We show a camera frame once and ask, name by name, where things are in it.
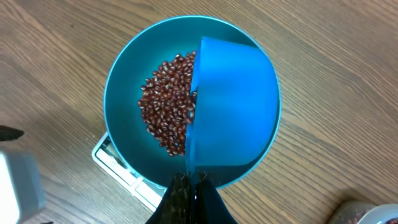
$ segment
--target blue plastic container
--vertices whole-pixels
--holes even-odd
[[[261,46],[236,26],[208,16],[179,16],[160,21],[137,34],[116,58],[104,91],[104,118],[109,136],[127,166],[148,181],[167,187],[176,172],[186,172],[183,156],[170,157],[152,135],[146,132],[137,101],[140,86],[152,76],[164,60],[172,60],[176,53],[197,50],[203,37],[225,40],[259,49]],[[267,74],[274,76],[278,89],[272,102],[276,107],[271,135],[258,157],[242,166],[202,167],[218,188],[243,178],[260,163],[276,136],[281,115],[279,86],[272,67]]]

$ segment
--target bowl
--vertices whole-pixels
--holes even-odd
[[[177,53],[200,47],[202,37],[225,40],[259,48],[261,46],[233,24],[208,16],[178,16],[160,21],[137,34],[120,52],[109,72],[104,91],[104,119],[111,141],[120,158],[131,170],[148,181],[167,187],[175,173],[186,172],[183,156],[170,157],[164,147],[146,132],[137,101],[141,85],[164,61]],[[280,97],[272,138],[261,155],[244,166],[224,166],[207,170],[217,188],[244,177],[264,158],[274,140],[280,120]]]

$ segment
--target wood grain surface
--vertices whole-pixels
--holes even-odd
[[[220,190],[239,223],[325,223],[344,200],[398,202],[398,1],[2,0],[0,123],[35,154],[46,209],[27,223],[144,223],[151,212],[102,171],[113,60],[170,16],[226,19],[261,43],[283,95],[263,162]]]

